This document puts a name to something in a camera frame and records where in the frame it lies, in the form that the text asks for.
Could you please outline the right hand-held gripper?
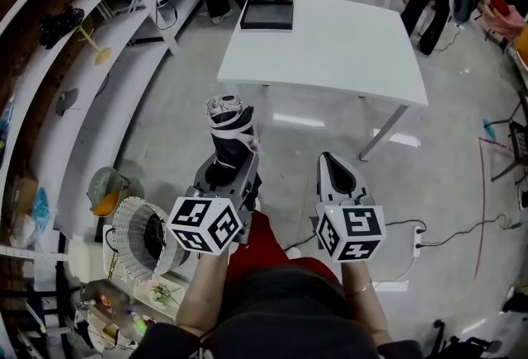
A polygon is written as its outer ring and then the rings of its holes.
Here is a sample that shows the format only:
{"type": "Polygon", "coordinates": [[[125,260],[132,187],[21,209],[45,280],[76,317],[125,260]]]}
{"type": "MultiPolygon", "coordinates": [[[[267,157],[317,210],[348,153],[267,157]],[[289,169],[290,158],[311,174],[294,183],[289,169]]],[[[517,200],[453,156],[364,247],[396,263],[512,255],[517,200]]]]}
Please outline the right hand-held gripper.
{"type": "Polygon", "coordinates": [[[386,239],[386,226],[383,207],[375,204],[360,172],[336,154],[321,153],[317,194],[315,234],[322,249],[333,262],[370,260],[386,239]]]}

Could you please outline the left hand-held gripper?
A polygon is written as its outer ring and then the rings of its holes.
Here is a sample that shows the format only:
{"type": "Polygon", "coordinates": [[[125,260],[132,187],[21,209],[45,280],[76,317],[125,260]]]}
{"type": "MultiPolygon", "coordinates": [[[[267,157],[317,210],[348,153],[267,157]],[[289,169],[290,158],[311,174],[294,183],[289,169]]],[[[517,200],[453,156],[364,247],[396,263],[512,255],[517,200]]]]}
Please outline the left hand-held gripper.
{"type": "Polygon", "coordinates": [[[231,243],[248,243],[252,208],[262,184],[258,165],[259,155],[250,153],[241,171],[243,189],[238,190],[216,189],[219,169],[215,154],[202,163],[193,186],[176,199],[167,219],[168,231],[183,249],[219,256],[231,243]]]}

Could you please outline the black umbrella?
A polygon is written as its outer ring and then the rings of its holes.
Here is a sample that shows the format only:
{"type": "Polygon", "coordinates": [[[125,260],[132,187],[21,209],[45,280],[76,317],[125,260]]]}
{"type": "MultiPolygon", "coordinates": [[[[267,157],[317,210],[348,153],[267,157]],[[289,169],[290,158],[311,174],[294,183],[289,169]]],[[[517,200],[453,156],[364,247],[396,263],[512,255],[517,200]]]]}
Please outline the black umbrella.
{"type": "Polygon", "coordinates": [[[231,184],[248,155],[258,153],[253,113],[254,106],[239,95],[217,96],[207,102],[214,161],[205,171],[205,180],[212,188],[231,184]]]}

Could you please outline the person's left forearm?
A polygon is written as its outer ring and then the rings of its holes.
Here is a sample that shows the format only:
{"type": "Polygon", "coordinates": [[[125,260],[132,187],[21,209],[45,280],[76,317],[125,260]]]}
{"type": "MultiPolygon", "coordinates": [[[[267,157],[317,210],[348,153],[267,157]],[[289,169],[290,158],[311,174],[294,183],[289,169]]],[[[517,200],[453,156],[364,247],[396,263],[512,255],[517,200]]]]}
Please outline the person's left forearm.
{"type": "Polygon", "coordinates": [[[180,304],[176,326],[201,337],[216,324],[221,309],[229,252],[203,254],[180,304]]]}

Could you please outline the person's right forearm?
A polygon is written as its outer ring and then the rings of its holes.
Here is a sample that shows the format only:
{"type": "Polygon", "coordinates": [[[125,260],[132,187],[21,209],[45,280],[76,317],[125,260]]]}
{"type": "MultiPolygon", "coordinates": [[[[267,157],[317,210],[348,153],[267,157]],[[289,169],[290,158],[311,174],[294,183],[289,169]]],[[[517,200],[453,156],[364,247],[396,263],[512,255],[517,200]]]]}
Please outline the person's right forearm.
{"type": "Polygon", "coordinates": [[[388,321],[364,262],[341,264],[342,285],[356,320],[367,329],[377,346],[391,343],[388,321]]]}

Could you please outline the red trousers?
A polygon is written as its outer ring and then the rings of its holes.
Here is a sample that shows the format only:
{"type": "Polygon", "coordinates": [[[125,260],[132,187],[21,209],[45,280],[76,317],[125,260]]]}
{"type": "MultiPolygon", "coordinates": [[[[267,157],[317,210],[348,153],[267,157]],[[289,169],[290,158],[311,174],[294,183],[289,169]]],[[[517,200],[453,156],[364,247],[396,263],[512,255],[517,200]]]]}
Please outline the red trousers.
{"type": "Polygon", "coordinates": [[[261,268],[284,264],[302,267],[338,282],[336,275],[316,258],[289,259],[276,241],[269,218],[259,211],[253,211],[247,244],[239,245],[230,256],[226,281],[233,282],[261,268]]]}

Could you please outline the white power strip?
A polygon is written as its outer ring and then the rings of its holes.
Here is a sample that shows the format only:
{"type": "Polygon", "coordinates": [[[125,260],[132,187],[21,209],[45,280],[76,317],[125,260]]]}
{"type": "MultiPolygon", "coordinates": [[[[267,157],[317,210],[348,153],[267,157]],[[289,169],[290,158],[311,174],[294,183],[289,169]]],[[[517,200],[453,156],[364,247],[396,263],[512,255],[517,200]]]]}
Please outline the white power strip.
{"type": "Polygon", "coordinates": [[[420,257],[420,251],[422,248],[422,236],[426,232],[421,226],[413,227],[413,239],[412,239],[412,259],[416,260],[420,257]]]}

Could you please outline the white table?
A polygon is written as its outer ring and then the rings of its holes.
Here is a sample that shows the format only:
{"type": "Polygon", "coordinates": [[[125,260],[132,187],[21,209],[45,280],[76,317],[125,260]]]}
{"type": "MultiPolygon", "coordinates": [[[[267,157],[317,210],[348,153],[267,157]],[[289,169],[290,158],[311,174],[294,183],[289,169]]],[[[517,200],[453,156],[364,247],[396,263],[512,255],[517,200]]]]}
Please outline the white table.
{"type": "Polygon", "coordinates": [[[294,0],[293,28],[235,26],[217,79],[230,94],[241,84],[286,85],[394,102],[397,109],[360,151],[369,161],[418,107],[428,105],[416,55],[400,15],[346,0],[294,0]]]}

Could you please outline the black top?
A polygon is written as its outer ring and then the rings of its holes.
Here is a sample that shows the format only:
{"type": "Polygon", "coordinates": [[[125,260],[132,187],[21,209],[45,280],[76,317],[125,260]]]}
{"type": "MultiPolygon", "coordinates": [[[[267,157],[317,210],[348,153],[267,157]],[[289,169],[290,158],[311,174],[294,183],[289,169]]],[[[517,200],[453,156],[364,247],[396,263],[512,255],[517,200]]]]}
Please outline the black top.
{"type": "Polygon", "coordinates": [[[424,359],[413,340],[376,342],[342,287],[280,265],[228,285],[219,321],[203,336],[155,324],[130,359],[424,359]]]}

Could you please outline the black rectangular tray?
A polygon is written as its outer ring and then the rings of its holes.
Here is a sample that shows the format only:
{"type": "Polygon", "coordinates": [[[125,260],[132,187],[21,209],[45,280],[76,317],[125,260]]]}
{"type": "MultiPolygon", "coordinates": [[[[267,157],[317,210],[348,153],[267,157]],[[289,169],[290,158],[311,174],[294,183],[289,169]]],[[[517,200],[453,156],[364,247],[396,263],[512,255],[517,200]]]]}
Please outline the black rectangular tray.
{"type": "Polygon", "coordinates": [[[295,0],[247,0],[239,22],[243,30],[293,29],[295,0]]]}

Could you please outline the white cylindrical container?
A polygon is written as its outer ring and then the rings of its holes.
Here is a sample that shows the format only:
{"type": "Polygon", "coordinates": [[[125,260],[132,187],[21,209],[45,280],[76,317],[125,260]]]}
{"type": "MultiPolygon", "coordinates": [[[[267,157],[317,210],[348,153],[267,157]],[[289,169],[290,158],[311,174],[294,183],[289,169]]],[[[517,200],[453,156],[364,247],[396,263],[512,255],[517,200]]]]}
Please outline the white cylindrical container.
{"type": "Polygon", "coordinates": [[[102,244],[71,239],[68,244],[68,268],[71,275],[82,283],[106,279],[102,244]]]}

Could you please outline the grey cap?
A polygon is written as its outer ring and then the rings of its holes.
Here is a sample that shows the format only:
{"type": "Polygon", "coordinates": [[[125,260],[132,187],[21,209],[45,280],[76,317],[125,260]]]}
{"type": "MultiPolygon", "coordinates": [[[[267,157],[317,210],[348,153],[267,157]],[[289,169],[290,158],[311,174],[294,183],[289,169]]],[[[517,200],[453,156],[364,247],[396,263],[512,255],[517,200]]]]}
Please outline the grey cap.
{"type": "Polygon", "coordinates": [[[79,90],[74,88],[67,91],[62,91],[55,104],[55,114],[63,116],[66,110],[70,109],[78,99],[79,90]]]}

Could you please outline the light blue plastic bag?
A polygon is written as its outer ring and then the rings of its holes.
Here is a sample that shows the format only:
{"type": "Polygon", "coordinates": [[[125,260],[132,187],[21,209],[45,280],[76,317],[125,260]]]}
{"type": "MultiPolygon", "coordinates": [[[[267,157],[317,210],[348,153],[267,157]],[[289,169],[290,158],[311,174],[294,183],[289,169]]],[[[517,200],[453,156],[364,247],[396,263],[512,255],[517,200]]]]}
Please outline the light blue plastic bag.
{"type": "Polygon", "coordinates": [[[40,187],[35,194],[31,217],[35,222],[36,233],[43,234],[50,220],[49,202],[43,187],[40,187]]]}

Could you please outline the black office chair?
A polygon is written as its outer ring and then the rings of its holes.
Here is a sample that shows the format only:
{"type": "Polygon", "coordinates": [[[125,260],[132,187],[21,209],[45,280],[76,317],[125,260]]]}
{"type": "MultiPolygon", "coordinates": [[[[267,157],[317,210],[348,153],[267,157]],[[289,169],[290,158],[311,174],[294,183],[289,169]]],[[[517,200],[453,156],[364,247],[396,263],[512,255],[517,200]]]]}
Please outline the black office chair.
{"type": "Polygon", "coordinates": [[[502,348],[502,341],[487,341],[481,338],[471,337],[461,341],[453,336],[449,340],[444,339],[446,323],[437,319],[433,327],[438,330],[436,339],[427,359],[483,359],[484,353],[497,353],[502,348]]]}

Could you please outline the black cloth bundle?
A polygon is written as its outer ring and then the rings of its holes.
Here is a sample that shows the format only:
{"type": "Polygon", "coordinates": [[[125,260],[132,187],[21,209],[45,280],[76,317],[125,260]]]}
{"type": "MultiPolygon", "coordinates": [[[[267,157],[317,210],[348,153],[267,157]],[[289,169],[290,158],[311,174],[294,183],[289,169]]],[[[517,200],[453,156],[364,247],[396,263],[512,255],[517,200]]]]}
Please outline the black cloth bundle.
{"type": "Polygon", "coordinates": [[[57,15],[43,17],[39,23],[40,44],[50,50],[63,36],[78,27],[84,17],[85,11],[82,8],[71,5],[67,5],[57,15]]]}

